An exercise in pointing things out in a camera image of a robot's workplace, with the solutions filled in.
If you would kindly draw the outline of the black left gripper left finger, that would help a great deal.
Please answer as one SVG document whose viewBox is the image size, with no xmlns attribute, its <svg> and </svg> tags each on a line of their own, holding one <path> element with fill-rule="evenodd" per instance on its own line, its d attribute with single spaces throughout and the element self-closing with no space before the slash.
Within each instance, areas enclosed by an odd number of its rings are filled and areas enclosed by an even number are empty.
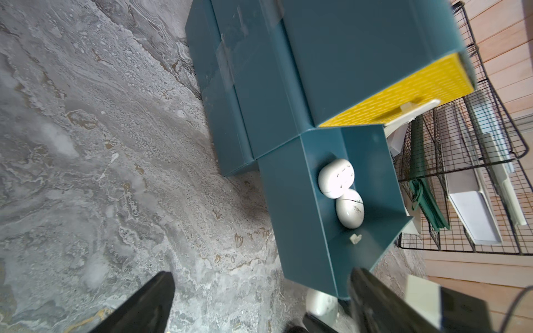
<svg viewBox="0 0 533 333">
<path fill-rule="evenodd" d="M 172 273 L 157 273 L 93 332 L 165 332 L 175 294 Z"/>
</svg>

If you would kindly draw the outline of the yellow drawer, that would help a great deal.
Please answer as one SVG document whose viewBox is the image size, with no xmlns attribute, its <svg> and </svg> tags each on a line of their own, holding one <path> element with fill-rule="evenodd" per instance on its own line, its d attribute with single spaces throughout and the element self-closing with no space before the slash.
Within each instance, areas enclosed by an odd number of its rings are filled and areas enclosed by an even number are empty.
<svg viewBox="0 0 533 333">
<path fill-rule="evenodd" d="M 475 85 L 459 54 L 445 55 L 319 127 L 385 125 L 402 115 L 402 105 L 423 105 L 432 100 L 446 104 L 472 93 Z"/>
</svg>

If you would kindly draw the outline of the white round earphone case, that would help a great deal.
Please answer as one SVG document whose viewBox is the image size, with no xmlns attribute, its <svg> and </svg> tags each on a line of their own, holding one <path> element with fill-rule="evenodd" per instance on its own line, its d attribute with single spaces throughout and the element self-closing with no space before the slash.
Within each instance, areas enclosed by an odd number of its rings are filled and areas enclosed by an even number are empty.
<svg viewBox="0 0 533 333">
<path fill-rule="evenodd" d="M 359 228 L 364 221 L 364 203 L 361 195 L 349 189 L 336 202 L 337 218 L 348 229 Z"/>
<path fill-rule="evenodd" d="M 331 199 L 340 198 L 353 185 L 355 172 L 346 159 L 336 159 L 319 172 L 318 184 L 322 194 Z"/>
</svg>

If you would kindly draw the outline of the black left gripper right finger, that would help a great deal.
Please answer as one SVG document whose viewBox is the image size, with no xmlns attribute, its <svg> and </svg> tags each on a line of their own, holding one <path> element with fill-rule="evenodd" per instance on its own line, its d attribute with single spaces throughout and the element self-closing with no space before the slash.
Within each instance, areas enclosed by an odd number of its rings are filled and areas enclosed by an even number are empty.
<svg viewBox="0 0 533 333">
<path fill-rule="evenodd" d="M 438 332 L 439 330 L 366 269 L 351 271 L 351 315 L 361 332 Z"/>
</svg>

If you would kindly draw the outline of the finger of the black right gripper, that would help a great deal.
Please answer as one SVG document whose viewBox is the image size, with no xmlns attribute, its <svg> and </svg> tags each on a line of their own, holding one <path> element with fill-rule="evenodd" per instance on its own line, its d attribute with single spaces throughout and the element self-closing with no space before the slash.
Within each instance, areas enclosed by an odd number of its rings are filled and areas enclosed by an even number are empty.
<svg viewBox="0 0 533 333">
<path fill-rule="evenodd" d="M 338 333 L 337 330 L 309 313 L 304 315 L 303 324 L 309 333 Z"/>
</svg>

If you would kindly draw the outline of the teal drawer cabinet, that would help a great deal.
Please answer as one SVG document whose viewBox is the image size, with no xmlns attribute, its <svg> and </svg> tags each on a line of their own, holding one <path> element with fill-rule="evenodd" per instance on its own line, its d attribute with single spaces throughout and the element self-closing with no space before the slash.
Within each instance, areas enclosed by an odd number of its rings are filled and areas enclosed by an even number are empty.
<svg viewBox="0 0 533 333">
<path fill-rule="evenodd" d="M 448 1 L 193 1 L 185 32 L 224 176 L 444 56 L 475 80 Z"/>
</svg>

